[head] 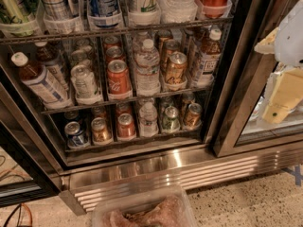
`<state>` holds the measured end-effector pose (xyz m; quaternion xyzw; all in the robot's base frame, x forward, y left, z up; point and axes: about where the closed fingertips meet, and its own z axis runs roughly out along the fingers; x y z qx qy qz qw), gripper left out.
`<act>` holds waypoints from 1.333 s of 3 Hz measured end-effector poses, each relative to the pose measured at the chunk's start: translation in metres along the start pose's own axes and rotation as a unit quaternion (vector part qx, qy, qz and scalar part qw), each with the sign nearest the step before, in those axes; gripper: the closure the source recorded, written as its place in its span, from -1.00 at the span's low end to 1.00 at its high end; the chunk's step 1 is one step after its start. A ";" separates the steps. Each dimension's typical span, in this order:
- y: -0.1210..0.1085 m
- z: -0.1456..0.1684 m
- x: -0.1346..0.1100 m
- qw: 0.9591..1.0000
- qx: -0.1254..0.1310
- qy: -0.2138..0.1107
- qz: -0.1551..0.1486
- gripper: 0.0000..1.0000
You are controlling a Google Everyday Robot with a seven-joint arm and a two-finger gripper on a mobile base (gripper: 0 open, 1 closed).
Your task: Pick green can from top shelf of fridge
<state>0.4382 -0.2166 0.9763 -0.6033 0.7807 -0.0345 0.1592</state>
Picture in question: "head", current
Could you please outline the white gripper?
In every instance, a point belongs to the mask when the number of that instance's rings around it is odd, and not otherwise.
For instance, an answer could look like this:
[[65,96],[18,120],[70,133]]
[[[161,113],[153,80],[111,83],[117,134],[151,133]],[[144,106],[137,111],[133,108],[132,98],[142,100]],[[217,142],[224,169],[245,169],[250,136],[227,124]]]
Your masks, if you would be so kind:
[[281,123],[303,99],[303,0],[258,42],[254,50],[260,54],[274,54],[277,61],[294,66],[272,73],[268,78],[261,118],[269,124]]

